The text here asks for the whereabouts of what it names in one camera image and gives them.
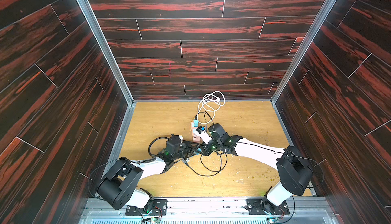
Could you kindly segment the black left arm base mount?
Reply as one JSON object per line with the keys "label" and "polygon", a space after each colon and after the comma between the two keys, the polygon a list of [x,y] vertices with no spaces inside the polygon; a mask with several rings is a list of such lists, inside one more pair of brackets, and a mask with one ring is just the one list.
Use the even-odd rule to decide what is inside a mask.
{"label": "black left arm base mount", "polygon": [[165,216],[167,213],[167,199],[149,198],[145,200],[130,200],[126,204],[126,216]]}

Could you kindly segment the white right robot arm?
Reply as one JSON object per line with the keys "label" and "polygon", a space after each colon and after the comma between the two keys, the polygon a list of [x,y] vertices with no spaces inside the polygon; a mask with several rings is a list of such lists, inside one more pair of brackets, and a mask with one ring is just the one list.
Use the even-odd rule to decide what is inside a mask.
{"label": "white right robot arm", "polygon": [[209,156],[213,151],[253,159],[278,171],[280,181],[264,196],[262,206],[266,213],[274,209],[293,195],[303,195],[313,176],[311,160],[302,156],[293,147],[275,148],[252,142],[239,135],[229,135],[219,124],[206,129],[199,126],[193,131],[203,141],[201,154]]}

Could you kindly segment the teal charger with cable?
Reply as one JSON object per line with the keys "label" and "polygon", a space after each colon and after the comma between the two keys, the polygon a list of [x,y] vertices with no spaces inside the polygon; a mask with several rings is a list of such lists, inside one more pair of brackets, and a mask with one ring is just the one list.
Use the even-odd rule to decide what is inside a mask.
{"label": "teal charger with cable", "polygon": [[195,118],[195,119],[193,120],[193,125],[194,125],[194,127],[198,127],[198,126],[199,126],[199,121],[198,121],[197,118]]}

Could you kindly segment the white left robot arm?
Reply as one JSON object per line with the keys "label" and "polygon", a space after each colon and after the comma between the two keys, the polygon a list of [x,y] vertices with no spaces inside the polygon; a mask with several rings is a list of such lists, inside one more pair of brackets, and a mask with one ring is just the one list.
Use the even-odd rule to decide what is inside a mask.
{"label": "white left robot arm", "polygon": [[199,143],[186,141],[180,135],[158,137],[153,141],[159,139],[166,140],[163,150],[142,161],[119,158],[95,185],[96,193],[115,210],[126,206],[148,214],[153,209],[154,197],[137,186],[139,181],[166,173],[175,163],[194,156],[199,148]]}

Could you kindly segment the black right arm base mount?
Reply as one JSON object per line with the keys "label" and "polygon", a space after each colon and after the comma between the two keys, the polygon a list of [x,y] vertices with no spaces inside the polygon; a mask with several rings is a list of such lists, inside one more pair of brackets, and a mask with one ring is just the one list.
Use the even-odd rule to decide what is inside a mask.
{"label": "black right arm base mount", "polygon": [[283,201],[280,206],[276,206],[266,198],[246,199],[245,209],[249,212],[250,215],[290,214],[290,210],[286,201]]}

